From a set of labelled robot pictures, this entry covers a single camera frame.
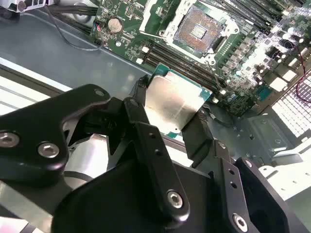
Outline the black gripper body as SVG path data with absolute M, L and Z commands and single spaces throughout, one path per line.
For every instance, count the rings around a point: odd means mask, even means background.
M 174 232 L 233 232 L 213 181 L 193 169 L 174 167 L 190 202 L 187 221 Z M 167 233 L 166 223 L 138 163 L 130 160 L 69 193 L 55 211 L 52 232 Z

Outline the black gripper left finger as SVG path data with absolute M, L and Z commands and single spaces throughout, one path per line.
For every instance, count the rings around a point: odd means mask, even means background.
M 0 214 L 52 227 L 55 211 L 75 189 L 65 183 L 69 148 L 92 134 L 108 137 L 110 170 L 134 160 L 155 195 L 165 227 L 179 227 L 190 204 L 157 127 L 144 105 L 147 78 L 124 100 L 93 84 L 0 118 Z

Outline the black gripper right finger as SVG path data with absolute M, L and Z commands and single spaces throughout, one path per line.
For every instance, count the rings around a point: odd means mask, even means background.
M 207 124 L 201 107 L 182 129 L 191 167 L 208 175 L 208 216 L 212 233 L 306 233 L 308 229 L 255 164 L 232 159 Z

